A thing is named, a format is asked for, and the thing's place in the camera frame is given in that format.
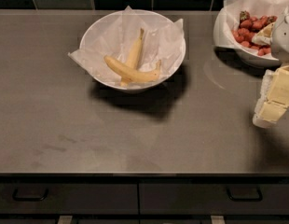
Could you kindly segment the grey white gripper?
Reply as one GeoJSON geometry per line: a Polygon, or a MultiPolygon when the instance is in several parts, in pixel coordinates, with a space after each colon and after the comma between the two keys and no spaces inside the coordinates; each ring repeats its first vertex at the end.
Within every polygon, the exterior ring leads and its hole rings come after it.
{"type": "Polygon", "coordinates": [[[265,72],[255,105],[253,124],[269,128],[289,108],[289,5],[278,16],[275,25],[272,22],[264,27],[253,36],[252,42],[260,46],[271,44],[272,56],[283,63],[276,71],[265,72]]]}

